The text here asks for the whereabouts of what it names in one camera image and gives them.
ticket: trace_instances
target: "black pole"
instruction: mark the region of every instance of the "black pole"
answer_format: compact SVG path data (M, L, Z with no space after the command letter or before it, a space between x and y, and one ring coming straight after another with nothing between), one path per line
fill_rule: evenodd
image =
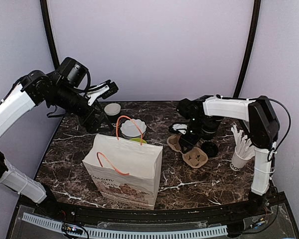
M235 89L235 92L234 92L234 98L239 97L241 89L242 89L243 84L244 84L244 80L245 80L245 76L246 76L246 72L247 72L247 68L248 68L248 64L249 64L249 60L250 60L250 56L251 56L251 52L252 52L253 45L254 45L255 35L256 35L258 17L259 17L259 12L260 12L260 3L261 3L261 0L255 0L254 1L253 16L252 16L252 19L251 19L246 51L245 51L245 55L244 55L243 64L242 64L241 69L240 69L236 89Z
M54 65L54 68L56 69L60 66L60 62L59 62L58 54L56 52L55 42L54 42L54 38L53 38L48 4L47 4L46 0L40 0L40 3L41 3L41 12L42 12L42 18L43 18L43 23L44 23L44 28L45 28L45 34L46 34L46 38L48 40L53 65Z

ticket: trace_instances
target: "green bowl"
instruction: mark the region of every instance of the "green bowl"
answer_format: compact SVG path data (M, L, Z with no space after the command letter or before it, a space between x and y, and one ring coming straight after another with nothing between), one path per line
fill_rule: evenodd
M135 141L135 142L138 142L138 143L140 143L141 142L141 139L140 138L131 138L130 139L131 141Z

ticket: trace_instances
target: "perforated metal rail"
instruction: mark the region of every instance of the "perforated metal rail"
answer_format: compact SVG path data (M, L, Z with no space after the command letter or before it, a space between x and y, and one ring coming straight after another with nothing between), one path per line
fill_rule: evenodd
M42 218L40 216L23 213L22 220L33 225L46 228L48 230L62 233L62 222ZM189 231L178 232L123 232L123 231L110 231L103 229L95 229L84 227L91 239L203 239L213 238L227 235L227 226L220 226L206 229L196 229ZM85 232L81 235L82 238L87 238Z

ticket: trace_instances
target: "orange handle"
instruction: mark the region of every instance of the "orange handle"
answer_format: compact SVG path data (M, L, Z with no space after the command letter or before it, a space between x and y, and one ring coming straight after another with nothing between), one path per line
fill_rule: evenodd
M121 175L123 175L123 176L128 176L129 175L129 173L122 173L120 170L118 170L108 159L107 159L107 157L105 157L105 155L104 154L102 154L101 152L97 152L96 153L96 157L98 158L98 160L99 160L99 162L100 162L100 165L101 165L101 167L103 168L103 164L101 163L101 160L100 160L100 158L99 158L99 154L101 155L101 156L103 156L103 158L105 158L105 160L110 164L110 166L117 172L117 173L119 173L119 174L121 174Z
M119 121L121 118L127 118L129 119L130 121L132 121L132 123L136 126L136 128L138 128L139 132L141 133L141 145L143 145L143 134L142 134L142 131L140 130L140 128L136 125L136 123L128 116L120 116L118 118L118 121L116 122L116 137L119 139Z

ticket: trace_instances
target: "marble table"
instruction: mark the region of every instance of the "marble table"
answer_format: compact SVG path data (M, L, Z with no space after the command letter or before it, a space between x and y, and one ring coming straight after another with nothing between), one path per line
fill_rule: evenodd
M142 119L147 123L148 129L144 139L148 143L163 146L156 210L224 205L248 199L254 161L250 160L240 172L235 172L229 167L235 146L230 128L233 123L238 124L237 121L227 118L222 121L212 140L219 147L218 155L210 158L201 168L192 169L182 160L180 153L172 151L166 144L166 139L171 135L168 126L175 121L184 121L175 110L177 102L119 104L122 106L123 115ZM105 134L115 135L114 131ZM82 163L93 146L94 137L94 134L88 134L79 125L75 115L66 115L38 170L37 181L50 186L59 202L141 210L101 196Z

